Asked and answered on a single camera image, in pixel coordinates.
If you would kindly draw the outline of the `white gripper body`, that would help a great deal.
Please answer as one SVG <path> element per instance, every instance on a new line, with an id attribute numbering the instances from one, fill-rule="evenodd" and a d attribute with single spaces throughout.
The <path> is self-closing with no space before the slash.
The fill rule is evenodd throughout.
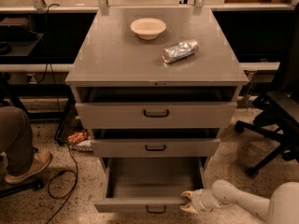
<path id="1" fill-rule="evenodd" d="M 197 189 L 193 191 L 190 203 L 197 212 L 210 212 L 214 208 L 211 190 Z"/>

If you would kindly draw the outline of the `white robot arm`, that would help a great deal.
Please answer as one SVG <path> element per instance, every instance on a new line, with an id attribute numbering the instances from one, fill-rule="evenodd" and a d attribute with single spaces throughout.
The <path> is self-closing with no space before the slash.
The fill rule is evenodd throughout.
<path id="1" fill-rule="evenodd" d="M 242 191 L 225 180 L 215 181 L 209 189 L 184 191 L 181 196 L 188 202 L 180 209 L 189 213 L 237 205 L 264 224 L 299 224 L 298 182 L 280 185 L 270 199 Z"/>

